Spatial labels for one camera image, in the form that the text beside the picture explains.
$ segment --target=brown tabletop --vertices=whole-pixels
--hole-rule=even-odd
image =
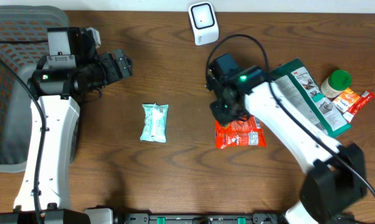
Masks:
[[[113,205],[153,213],[285,211],[298,201],[304,175],[286,147],[265,128],[268,147],[215,149],[213,92],[204,66],[214,44],[196,46],[186,12],[69,11],[71,26],[100,32],[99,52],[121,48],[133,76],[103,91],[81,110],[77,156],[70,166],[72,209]],[[320,84],[337,68],[353,76],[352,89],[375,92],[375,15],[217,13],[220,39],[236,33],[258,38],[270,66],[300,57]],[[264,66],[248,40],[225,43],[242,67]],[[169,105],[167,143],[140,141],[143,103]],[[375,99],[338,139],[354,141],[366,156],[375,187]],[[23,173],[0,174],[0,212],[11,212]],[[349,208],[375,219],[367,196]]]

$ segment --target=white backdrop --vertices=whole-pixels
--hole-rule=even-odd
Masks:
[[[0,0],[3,5],[41,6],[63,10],[187,11],[192,0]],[[375,0],[211,0],[218,12],[375,13]]]

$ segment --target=green cap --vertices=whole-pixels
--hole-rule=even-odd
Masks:
[[[347,89],[352,84],[351,75],[344,70],[335,70],[329,77],[329,85],[335,90]]]

